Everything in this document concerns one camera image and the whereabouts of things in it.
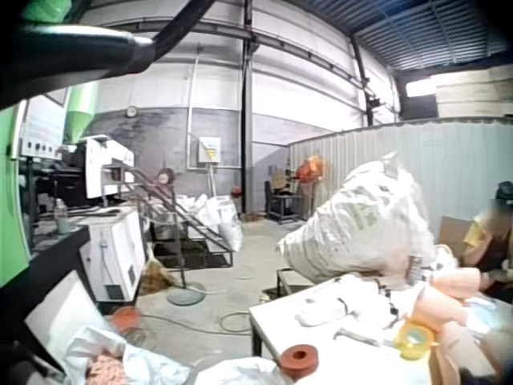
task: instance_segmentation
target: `corrugated metal wall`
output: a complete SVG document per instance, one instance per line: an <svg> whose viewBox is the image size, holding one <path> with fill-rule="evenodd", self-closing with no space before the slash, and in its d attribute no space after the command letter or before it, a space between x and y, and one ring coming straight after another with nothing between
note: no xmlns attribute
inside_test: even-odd
<svg viewBox="0 0 513 385"><path fill-rule="evenodd" d="M390 124L290 146L293 169L312 155L327 162L316 206L352 169L392 151L422 187L435 238L442 216L472 219L490 204L499 182L513 180L513 123L506 120Z"/></svg>

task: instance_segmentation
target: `concrete floor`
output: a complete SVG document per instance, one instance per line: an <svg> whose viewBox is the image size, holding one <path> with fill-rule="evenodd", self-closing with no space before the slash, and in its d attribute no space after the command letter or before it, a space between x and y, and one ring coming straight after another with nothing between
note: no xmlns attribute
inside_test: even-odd
<svg viewBox="0 0 513 385"><path fill-rule="evenodd" d="M223 332L220 318L259 303L262 290L276 286L276 270L286 267L275 247L277 242L299 224L278 225L272 221L243 224L244 243L234 257L231 269L202 269L186 273L188 282L199 282L208 295L201 303L174 306L160 292L140 297L137 306L144 314L171 318L195 328ZM227 319L231 329L249 328L248 316ZM251 338L244 336L214 335L187 330L170 322L143 318L141 327L145 341L141 347L202 370L225 359L251 356Z"/></svg>

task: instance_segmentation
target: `plastic bottle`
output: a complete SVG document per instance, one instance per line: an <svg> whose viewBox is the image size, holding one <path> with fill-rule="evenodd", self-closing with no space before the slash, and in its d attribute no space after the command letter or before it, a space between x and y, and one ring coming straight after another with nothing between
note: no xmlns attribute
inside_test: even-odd
<svg viewBox="0 0 513 385"><path fill-rule="evenodd" d="M57 233L59 235L68 234L70 232L70 222L67 216L67 206L60 198L57 199L55 204L54 215L57 223Z"/></svg>

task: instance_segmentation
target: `metal staircase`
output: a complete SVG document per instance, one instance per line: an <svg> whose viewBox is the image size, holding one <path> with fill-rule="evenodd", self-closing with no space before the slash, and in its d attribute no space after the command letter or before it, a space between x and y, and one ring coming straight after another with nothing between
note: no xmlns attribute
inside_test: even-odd
<svg viewBox="0 0 513 385"><path fill-rule="evenodd" d="M169 222L169 225L174 229L174 237L169 240L156 241L155 243L156 245L161 243L172 245L172 254L175 255L173 259L177 259L179 262L178 267L180 270L186 270L185 262L188 257L188 251L191 249L203 252L204 265L196 267L197 269L233 266L233 250L230 249L219 233L210 229L193 215L190 215L182 205L176 202L176 195L172 186L170 186L170 189L167 189L163 185L153 182L142 170L121 162L116 161L114 164L103 166L103 168L111 170L111 175L119 178L117 180L119 187L127 187L130 192L137 196L139 202L149 212L161 213L156 210L151 202L153 198L156 198L160 202L160 206L164 207L171 214L173 219ZM125 172L133 175L134 182L126 182L124 180ZM216 260L223 258L223 261L226 261L226 263L212 266L208 264L208 258L215 258ZM161 261L166 265L165 259L161 259Z"/></svg>

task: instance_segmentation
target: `large sack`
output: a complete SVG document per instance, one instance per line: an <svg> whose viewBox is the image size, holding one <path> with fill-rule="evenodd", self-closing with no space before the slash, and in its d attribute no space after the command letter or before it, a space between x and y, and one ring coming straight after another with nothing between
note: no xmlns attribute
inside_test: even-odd
<svg viewBox="0 0 513 385"><path fill-rule="evenodd" d="M278 249L313 282L350 271L403 274L410 255L426 267L435 258L420 188L396 153L354 169Z"/></svg>

